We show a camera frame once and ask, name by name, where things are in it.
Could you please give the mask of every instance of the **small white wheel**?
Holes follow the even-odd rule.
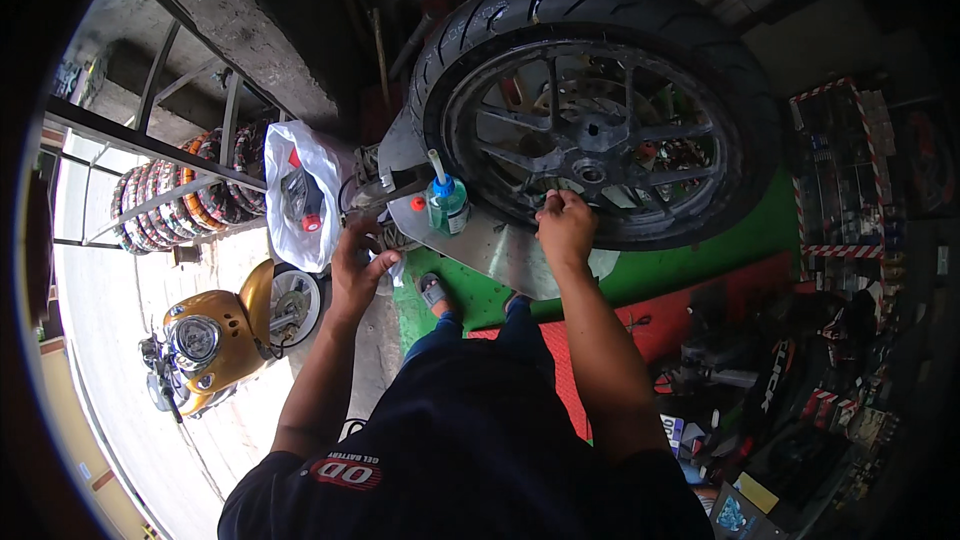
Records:
[[[270,287],[270,345],[282,351],[303,342],[317,325],[324,295],[317,279],[288,262],[273,270]]]

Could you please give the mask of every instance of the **metal plate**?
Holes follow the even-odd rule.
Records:
[[[426,163],[422,140],[404,107],[387,131],[379,149],[379,174]],[[560,297],[560,289],[534,234],[508,225],[485,211],[472,209],[462,233],[447,237],[430,227],[426,210],[410,208],[407,196],[388,205],[396,227],[411,239],[534,300]],[[607,277],[620,257],[618,251],[594,249],[587,263],[594,277]]]

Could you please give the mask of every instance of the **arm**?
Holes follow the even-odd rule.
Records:
[[[595,446],[612,463],[646,449],[669,451],[643,356],[587,265],[596,215],[576,192],[549,190],[536,221],[559,286],[573,379]]]
[[[371,219],[346,226],[333,255],[333,300],[323,316],[317,338],[284,402],[270,451],[286,451],[303,459],[336,444],[347,417],[354,382],[354,342],[357,326],[381,275],[400,260],[396,250],[370,263],[358,251],[376,243],[366,234],[379,230]]]

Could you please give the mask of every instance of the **scooter headlight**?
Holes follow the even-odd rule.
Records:
[[[178,366],[186,366],[188,370],[202,368],[217,352],[221,329],[220,324],[210,317],[189,315],[177,320],[171,332],[176,352],[192,362],[177,359]]]

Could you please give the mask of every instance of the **blue bottle cap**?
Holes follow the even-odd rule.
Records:
[[[433,194],[440,198],[447,198],[453,194],[453,177],[446,176],[446,183],[441,184],[438,178],[433,178]]]

